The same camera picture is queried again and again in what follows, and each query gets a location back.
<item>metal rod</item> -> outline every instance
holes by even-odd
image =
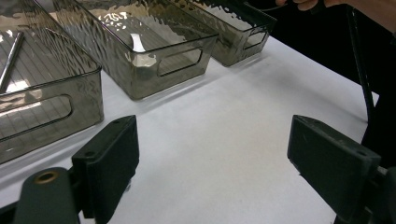
[[[7,90],[10,71],[12,65],[18,57],[18,52],[21,48],[21,44],[23,42],[23,32],[18,32],[17,37],[15,38],[14,44],[12,45],[11,52],[8,55],[8,59],[6,65],[3,69],[3,73],[0,76],[0,93],[4,93]]]

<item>black cable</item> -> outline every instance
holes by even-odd
[[[356,67],[358,69],[359,80],[363,89],[364,101],[367,109],[367,119],[370,124],[373,120],[374,101],[370,89],[367,71],[364,66],[363,53],[361,52],[361,42],[359,39],[357,11],[354,7],[346,6],[346,15],[349,25],[349,34],[352,42],[353,54],[355,57]]]

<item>plastic bin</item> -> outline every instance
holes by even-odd
[[[166,0],[53,3],[63,28],[132,100],[204,74],[218,37]]]
[[[24,33],[0,92],[0,163],[104,118],[101,66],[35,1],[21,6],[25,14],[0,16],[1,71]]]
[[[231,66],[262,51],[276,19],[240,0],[170,0],[219,33],[212,56]]]

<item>white tabletop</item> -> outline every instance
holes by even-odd
[[[1,165],[1,207],[18,200],[24,178],[69,168],[70,156],[111,120],[136,115],[140,163],[110,223],[334,221],[287,158],[291,118],[319,119],[360,142],[360,85],[272,37],[260,54],[228,68],[211,59],[203,76],[139,102],[102,79],[104,122]]]

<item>transparent gray bin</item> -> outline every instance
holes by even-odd
[[[25,13],[0,15],[1,71],[16,34],[24,33],[0,92],[0,163],[104,118],[101,66],[35,1],[17,8]]]
[[[204,74],[218,36],[166,0],[53,3],[63,28],[132,100]]]
[[[262,51],[276,19],[242,0],[170,0],[219,33],[212,56],[231,66]]]

